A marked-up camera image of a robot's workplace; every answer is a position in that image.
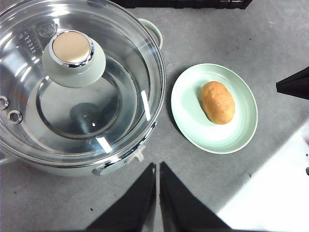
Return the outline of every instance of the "lid handle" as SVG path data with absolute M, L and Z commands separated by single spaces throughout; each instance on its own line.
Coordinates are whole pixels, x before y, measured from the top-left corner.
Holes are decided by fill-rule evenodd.
M 46 75 L 59 85 L 80 88 L 102 77 L 106 65 L 101 46 L 76 30 L 54 35 L 42 56 Z
M 48 48 L 53 60 L 68 68 L 86 65 L 92 59 L 95 50 L 91 39 L 75 30 L 58 33 L 51 39 Z

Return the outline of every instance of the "gray surface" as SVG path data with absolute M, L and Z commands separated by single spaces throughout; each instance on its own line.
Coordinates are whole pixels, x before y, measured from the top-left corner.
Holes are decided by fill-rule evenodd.
M 1 7 L 9 0 L 2 0 Z M 167 95 L 145 161 L 98 178 L 58 177 L 20 162 L 1 167 L 1 231 L 83 229 L 115 202 L 150 162 L 165 161 L 194 195 L 217 212 L 309 118 L 309 101 L 276 93 L 275 83 L 309 65 L 307 0 L 254 0 L 245 11 L 131 9 L 164 36 Z M 190 144 L 173 125 L 170 94 L 186 68 L 218 63 L 252 89 L 259 124 L 241 151 L 214 155 Z M 163 230 L 159 205 L 154 231 Z

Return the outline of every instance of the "glass lid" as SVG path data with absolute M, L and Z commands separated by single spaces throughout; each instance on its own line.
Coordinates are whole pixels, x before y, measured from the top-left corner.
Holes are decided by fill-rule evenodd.
M 104 0 L 26 0 L 1 13 L 1 148 L 52 166 L 130 151 L 163 103 L 151 35 Z

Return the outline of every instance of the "bread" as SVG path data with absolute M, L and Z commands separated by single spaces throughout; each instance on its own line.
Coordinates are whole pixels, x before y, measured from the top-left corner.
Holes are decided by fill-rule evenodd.
M 206 83 L 202 88 L 200 99 L 204 111 L 213 123 L 222 125 L 233 119 L 235 102 L 222 83 L 217 81 Z

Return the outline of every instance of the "light green plate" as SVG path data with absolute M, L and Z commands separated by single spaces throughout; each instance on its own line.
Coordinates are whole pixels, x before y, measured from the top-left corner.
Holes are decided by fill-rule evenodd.
M 235 115 L 225 125 L 209 121 L 201 107 L 200 91 L 209 81 L 224 84 L 234 98 Z M 242 149 L 257 127 L 257 106 L 251 90 L 236 73 L 217 64 L 198 64 L 184 71 L 173 87 L 171 107 L 184 136 L 197 147 L 216 154 Z

